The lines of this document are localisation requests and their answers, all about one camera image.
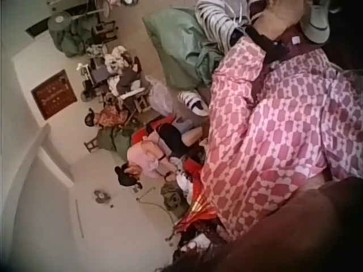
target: clothing pile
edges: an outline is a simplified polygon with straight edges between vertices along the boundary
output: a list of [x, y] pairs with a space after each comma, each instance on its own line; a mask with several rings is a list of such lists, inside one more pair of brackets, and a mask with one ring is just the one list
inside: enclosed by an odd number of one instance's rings
[[124, 67], [132, 64], [132, 59], [126, 48], [122, 45], [115, 47], [111, 54], [104, 56], [104, 64], [112, 75], [122, 75]]
[[56, 48], [67, 57], [82, 56], [86, 48], [94, 43], [93, 28], [97, 25], [97, 16], [83, 16], [72, 20], [70, 25], [62, 30], [49, 30]]
[[231, 39], [243, 35], [266, 2], [199, 0], [195, 11], [165, 8], [145, 16], [143, 22], [159, 54], [167, 86], [178, 91], [210, 87], [212, 73], [231, 48]]

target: shoe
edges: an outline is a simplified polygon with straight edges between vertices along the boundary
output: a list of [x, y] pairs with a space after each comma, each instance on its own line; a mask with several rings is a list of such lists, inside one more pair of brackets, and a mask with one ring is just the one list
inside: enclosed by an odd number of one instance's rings
[[328, 21], [330, 0], [320, 1], [319, 5], [305, 4], [307, 5], [307, 12], [300, 20], [302, 32], [314, 43], [326, 43], [330, 35]]
[[199, 94], [191, 91], [181, 91], [178, 94], [178, 99], [196, 115], [208, 116], [208, 106]]

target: orange fabric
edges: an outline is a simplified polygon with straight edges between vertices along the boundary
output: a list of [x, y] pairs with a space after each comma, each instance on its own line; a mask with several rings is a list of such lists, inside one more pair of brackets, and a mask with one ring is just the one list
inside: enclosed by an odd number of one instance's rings
[[174, 227], [176, 232], [186, 231], [187, 228], [198, 220], [211, 220], [217, 217], [214, 208], [207, 201], [204, 188], [200, 181], [200, 173], [193, 175], [193, 196], [192, 203], [182, 220]]

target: stool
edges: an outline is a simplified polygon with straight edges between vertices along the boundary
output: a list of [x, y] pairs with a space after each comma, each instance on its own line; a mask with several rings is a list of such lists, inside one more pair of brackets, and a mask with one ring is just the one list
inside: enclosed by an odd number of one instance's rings
[[93, 138], [92, 140], [90, 140], [88, 142], [84, 142], [83, 144], [85, 145], [85, 147], [87, 148], [89, 153], [92, 153], [92, 151], [94, 151], [95, 149], [98, 149], [97, 137]]

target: pink and white blanket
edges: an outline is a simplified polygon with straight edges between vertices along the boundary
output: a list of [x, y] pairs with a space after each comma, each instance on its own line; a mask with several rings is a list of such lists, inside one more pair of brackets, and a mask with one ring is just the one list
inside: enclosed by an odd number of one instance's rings
[[326, 168], [363, 177], [362, 94], [321, 49], [272, 65], [252, 94], [264, 56], [244, 37], [213, 75], [201, 180], [233, 238]]

